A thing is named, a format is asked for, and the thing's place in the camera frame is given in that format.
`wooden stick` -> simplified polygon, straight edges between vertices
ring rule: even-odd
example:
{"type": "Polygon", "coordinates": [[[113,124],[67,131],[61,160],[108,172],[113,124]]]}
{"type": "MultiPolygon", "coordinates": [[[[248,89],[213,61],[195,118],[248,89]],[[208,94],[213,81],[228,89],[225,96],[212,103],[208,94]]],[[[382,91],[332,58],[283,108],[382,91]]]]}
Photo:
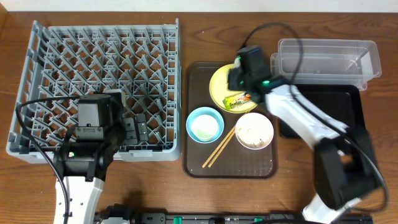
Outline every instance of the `wooden stick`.
{"type": "Polygon", "coordinates": [[[223,146],[224,142],[229,138],[229,136],[231,134],[234,133],[235,130],[235,126],[229,131],[229,133],[225,136],[225,138],[222,140],[222,142],[217,146],[217,148],[213,151],[213,153],[211,153],[211,155],[209,156],[209,158],[206,160],[206,162],[203,164],[202,168],[205,168],[207,163],[210,162],[211,158],[213,158],[213,156],[217,153],[217,151],[221,148],[221,146],[223,146]]]}
{"type": "Polygon", "coordinates": [[[226,140],[224,146],[221,147],[221,149],[217,152],[217,155],[213,158],[212,162],[209,164],[209,168],[213,165],[214,162],[216,162],[216,159],[218,158],[218,156],[221,154],[221,152],[223,152],[224,148],[226,147],[226,145],[229,143],[229,140],[231,140],[231,138],[235,135],[235,133],[229,135],[228,139],[226,140]]]}

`chopsticks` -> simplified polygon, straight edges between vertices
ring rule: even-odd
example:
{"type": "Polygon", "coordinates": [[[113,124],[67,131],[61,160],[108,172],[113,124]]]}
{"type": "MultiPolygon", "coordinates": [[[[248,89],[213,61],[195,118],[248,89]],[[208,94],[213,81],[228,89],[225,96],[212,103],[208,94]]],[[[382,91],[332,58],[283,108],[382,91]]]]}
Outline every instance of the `chopsticks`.
{"type": "Polygon", "coordinates": [[[213,160],[211,161],[211,163],[209,164],[208,167],[211,167],[213,165],[213,163],[216,161],[216,159],[218,158],[218,156],[223,152],[225,146],[229,143],[229,141],[231,140],[231,138],[234,136],[235,133],[235,126],[233,126],[233,128],[229,131],[229,133],[225,136],[225,138],[222,140],[222,142],[217,146],[217,148],[213,151],[213,153],[211,153],[211,155],[209,156],[209,158],[206,160],[206,162],[202,165],[202,168],[205,168],[207,163],[209,163],[211,161],[211,159],[213,158],[213,160]]]}

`plastic bin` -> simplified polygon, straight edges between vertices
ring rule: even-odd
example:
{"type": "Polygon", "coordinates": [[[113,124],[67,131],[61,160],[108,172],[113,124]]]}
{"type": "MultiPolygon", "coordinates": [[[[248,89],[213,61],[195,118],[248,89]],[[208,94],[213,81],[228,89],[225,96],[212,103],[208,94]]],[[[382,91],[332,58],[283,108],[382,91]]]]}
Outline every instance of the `plastic bin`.
{"type": "MultiPolygon", "coordinates": [[[[178,19],[171,25],[43,27],[34,21],[17,102],[122,89],[125,118],[144,113],[147,142],[123,145],[114,159],[173,161],[181,155],[181,64],[178,19]]],[[[36,103],[23,119],[50,158],[66,130],[77,124],[77,100],[36,103]]],[[[6,151],[44,163],[17,123],[6,151]]]]}
{"type": "MultiPolygon", "coordinates": [[[[297,84],[354,85],[365,90],[367,82],[381,76],[377,46],[370,40],[302,39],[303,62],[297,84]]],[[[295,39],[278,44],[274,74],[291,78],[299,60],[295,39]]]]}

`dish rack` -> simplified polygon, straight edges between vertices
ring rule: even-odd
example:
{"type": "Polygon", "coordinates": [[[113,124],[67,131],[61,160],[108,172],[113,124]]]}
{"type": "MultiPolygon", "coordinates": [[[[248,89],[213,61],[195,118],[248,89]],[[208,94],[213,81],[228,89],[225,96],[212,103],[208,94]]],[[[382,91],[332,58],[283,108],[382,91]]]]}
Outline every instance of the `dish rack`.
{"type": "MultiPolygon", "coordinates": [[[[34,21],[16,105],[38,98],[121,89],[126,94],[124,117],[145,114],[148,141],[121,146],[114,159],[176,160],[181,152],[179,50],[178,19],[172,25],[48,28],[34,21]]],[[[77,102],[36,103],[22,110],[30,133],[50,158],[66,130],[78,123],[77,102]]],[[[7,153],[30,163],[44,163],[27,134],[14,114],[7,153]]]]}

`snack package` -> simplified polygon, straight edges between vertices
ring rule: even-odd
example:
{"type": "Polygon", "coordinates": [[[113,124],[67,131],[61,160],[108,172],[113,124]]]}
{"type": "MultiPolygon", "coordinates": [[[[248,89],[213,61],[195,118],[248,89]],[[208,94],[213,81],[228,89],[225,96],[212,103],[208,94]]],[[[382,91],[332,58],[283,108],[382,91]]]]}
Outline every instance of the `snack package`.
{"type": "Polygon", "coordinates": [[[236,107],[239,107],[245,103],[251,102],[251,96],[250,94],[246,93],[239,93],[234,96],[228,96],[224,100],[224,106],[225,109],[230,110],[236,107]]]}

